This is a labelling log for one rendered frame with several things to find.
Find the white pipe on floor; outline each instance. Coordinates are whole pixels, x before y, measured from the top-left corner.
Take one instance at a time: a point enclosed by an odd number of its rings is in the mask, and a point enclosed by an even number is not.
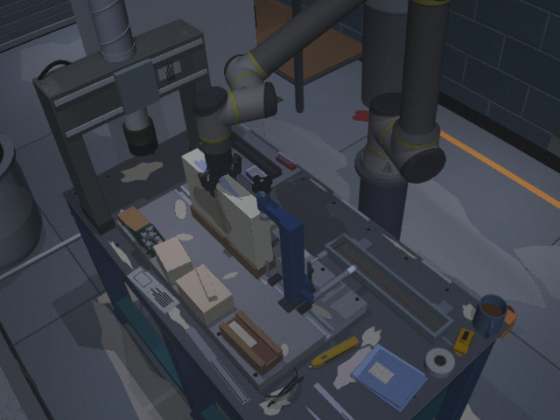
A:
[[[37,262],[40,259],[45,258],[46,256],[49,256],[50,254],[52,254],[54,251],[61,249],[62,247],[65,247],[67,244],[74,242],[76,239],[80,239],[81,238],[81,234],[77,234],[73,237],[71,237],[70,239],[66,239],[64,242],[59,243],[58,245],[56,245],[55,247],[52,247],[51,249],[49,249],[48,251],[45,251],[43,254],[39,254],[37,256],[34,256],[31,260],[28,260],[26,262],[24,262],[23,264],[17,266],[15,269],[11,269],[10,271],[8,271],[7,273],[4,273],[0,276],[0,282],[2,280],[4,280],[6,277],[11,276],[14,273],[17,273],[20,270],[23,270],[25,267],[32,265],[33,263]]]

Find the coffee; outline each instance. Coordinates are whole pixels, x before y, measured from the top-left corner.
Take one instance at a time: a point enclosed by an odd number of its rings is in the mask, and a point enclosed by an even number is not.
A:
[[[481,308],[486,315],[490,315],[491,317],[497,318],[501,317],[504,314],[500,307],[496,306],[495,304],[483,304]]]

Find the workbench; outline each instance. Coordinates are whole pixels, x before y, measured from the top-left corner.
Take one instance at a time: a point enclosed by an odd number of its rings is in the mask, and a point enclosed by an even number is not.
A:
[[[276,150],[250,132],[244,134],[236,129],[234,137],[249,140],[259,153],[269,160],[269,164],[277,154]],[[152,203],[167,200],[165,197],[171,197],[169,194],[179,192],[181,186],[186,183],[181,156],[187,152],[189,152],[188,138],[186,133],[182,133],[161,143],[156,152],[148,157],[133,157],[129,161],[122,162],[99,174],[99,184],[113,220],[116,221],[118,213],[131,206],[138,209],[149,209]],[[161,162],[163,167],[154,171],[146,180],[123,183],[121,181],[122,171],[142,162]],[[252,164],[243,156],[243,168]],[[367,310],[333,339],[314,348],[312,355],[297,361],[297,371],[304,379],[297,385],[295,393],[290,397],[290,404],[283,406],[279,414],[272,418],[277,420],[311,419],[312,415],[306,407],[313,410],[323,420],[342,418],[341,414],[337,413],[332,405],[326,403],[325,398],[313,387],[314,384],[319,383],[354,420],[373,418],[373,413],[376,419],[459,420],[496,338],[507,328],[507,325],[504,323],[500,333],[488,339],[475,334],[466,357],[453,356],[456,365],[451,375],[443,379],[429,376],[424,368],[425,355],[434,347],[442,347],[451,351],[461,327],[473,330],[472,322],[463,315],[463,306],[470,304],[476,307],[478,302],[456,284],[429,268],[413,252],[403,252],[402,249],[396,247],[393,242],[388,240],[389,234],[344,200],[336,197],[331,190],[309,173],[299,168],[295,171],[282,168],[282,171],[282,175],[276,177],[273,183],[271,198],[286,212],[295,214],[304,223],[304,245],[309,255],[316,256],[325,249],[328,242],[332,242],[341,234],[346,234],[362,244],[367,252],[382,261],[399,277],[406,279],[406,282],[434,306],[437,305],[452,319],[452,324],[440,339],[429,342],[372,293],[361,287],[354,279],[348,278],[345,281],[346,287],[356,294],[356,301],[361,299],[367,304]],[[237,180],[250,190],[250,183],[244,179],[243,173],[244,169]],[[110,242],[116,244],[126,254],[134,270],[138,267],[148,270],[162,284],[166,293],[178,299],[179,302],[183,302],[162,273],[154,267],[153,260],[151,262],[145,252],[140,252],[134,246],[118,222],[109,231],[100,233],[82,211],[75,191],[69,190],[64,193],[64,196],[110,297],[116,317],[122,323],[132,325],[147,347],[162,363],[170,377],[184,392],[192,409],[192,418],[198,420],[265,418],[263,408],[259,406],[266,401],[263,394],[270,394],[281,389],[292,378],[293,369],[271,383],[262,381],[257,383],[255,380],[250,380],[247,373],[243,373],[240,369],[240,364],[235,362],[235,358],[224,351],[224,347],[220,345],[216,337],[212,337],[213,332],[201,324],[185,304],[180,304],[177,308],[180,309],[183,320],[189,325],[188,329],[185,329],[168,314],[162,313],[151,300],[137,291],[136,286],[130,281],[130,273],[133,269],[117,256],[115,249],[109,244]],[[156,222],[154,222],[154,226],[160,229]],[[171,227],[161,227],[161,229],[166,230]],[[198,266],[205,263],[210,270],[214,270],[212,255],[226,259],[231,256],[224,252],[224,248],[217,241],[211,245],[205,245],[205,247],[207,247],[205,250],[209,259],[195,261],[195,257],[199,259],[205,257],[203,255],[193,256],[193,265]],[[242,276],[243,267],[234,258],[229,259],[232,260],[232,264],[237,264],[235,270],[239,273],[240,281],[246,278]],[[314,278],[316,275],[319,278],[321,271],[331,273],[330,275],[333,277],[345,268],[340,267],[330,257],[320,262],[322,269],[313,275]],[[275,270],[278,270],[281,264],[276,266]],[[269,286],[265,279],[266,277],[259,279],[253,277],[251,284],[254,286],[251,287],[255,291],[259,290],[263,293],[276,293],[277,299],[280,299],[282,295]],[[228,286],[233,283],[224,281],[224,284]],[[140,309],[132,303],[125,285],[128,285],[136,294],[141,305]],[[237,306],[242,303],[243,299],[248,298],[242,296],[239,291],[232,290],[232,292]],[[262,306],[263,313],[271,310],[272,308]],[[149,313],[146,318],[153,319],[150,322],[143,316],[143,313],[146,312]],[[301,319],[300,322],[307,322],[305,315],[299,314],[298,311],[292,311],[289,315],[294,319]],[[230,313],[226,319],[231,319],[232,316],[233,314]],[[253,316],[251,318],[257,323],[260,322]],[[307,367],[312,358],[341,341],[354,335],[361,340],[364,331],[372,326],[376,331],[381,330],[381,340],[379,341],[381,346],[407,361],[414,368],[426,373],[428,377],[427,382],[402,412],[393,409],[358,382],[350,383],[338,390],[333,386],[337,376],[337,366],[347,361],[353,353],[345,354],[319,369],[311,370]],[[274,331],[271,331],[270,328],[263,328],[263,330],[268,335],[274,336]]]

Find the concrete floor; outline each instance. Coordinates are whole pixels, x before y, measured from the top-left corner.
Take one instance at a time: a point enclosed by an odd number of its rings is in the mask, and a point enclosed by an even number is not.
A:
[[[62,197],[72,184],[32,78],[54,60],[83,56],[76,25],[0,54],[0,135],[14,143],[43,217],[30,258],[78,234]],[[352,119],[354,111],[366,109],[361,63],[307,85],[303,114],[295,110],[290,83],[275,74],[268,81],[285,101],[275,117],[245,125],[293,158],[300,156],[299,140],[318,146],[317,156],[299,163],[357,207],[354,156],[368,132],[365,122]],[[560,200],[557,172],[446,108],[439,107],[437,122],[443,132]],[[107,129],[85,138],[97,172],[122,160],[122,147]],[[513,331],[497,340],[462,418],[557,418],[560,242],[554,243],[560,210],[443,138],[441,147],[447,155],[443,171],[409,186],[401,241],[474,297],[504,297],[518,316]],[[185,398],[107,302],[82,239],[0,281],[0,321],[54,418],[189,418]]]

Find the white sticker on notebook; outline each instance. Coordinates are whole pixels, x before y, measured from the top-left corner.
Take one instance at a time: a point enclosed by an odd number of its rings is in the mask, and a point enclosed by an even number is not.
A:
[[[241,325],[237,324],[237,322],[230,322],[229,327],[234,330],[234,333],[236,333],[246,345],[248,345],[249,347],[253,347],[256,345],[256,341],[253,339],[253,337],[251,337],[249,333],[242,328]]]
[[[387,385],[395,374],[384,367],[380,362],[376,362],[368,372]]]

